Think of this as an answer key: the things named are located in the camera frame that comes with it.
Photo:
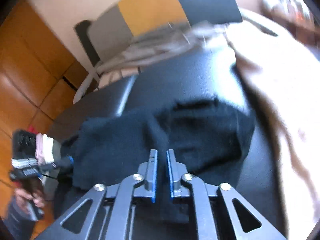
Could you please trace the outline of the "person's left hand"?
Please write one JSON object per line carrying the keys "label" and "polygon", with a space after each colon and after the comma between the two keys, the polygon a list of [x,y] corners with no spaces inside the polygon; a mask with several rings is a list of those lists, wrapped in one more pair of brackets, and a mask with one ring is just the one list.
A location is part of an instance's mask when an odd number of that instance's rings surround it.
{"label": "person's left hand", "polygon": [[16,188],[14,193],[18,207],[26,214],[29,214],[29,210],[27,207],[29,201],[33,202],[36,207],[41,209],[44,208],[46,204],[42,190],[34,190],[33,193],[30,194],[23,188]]}

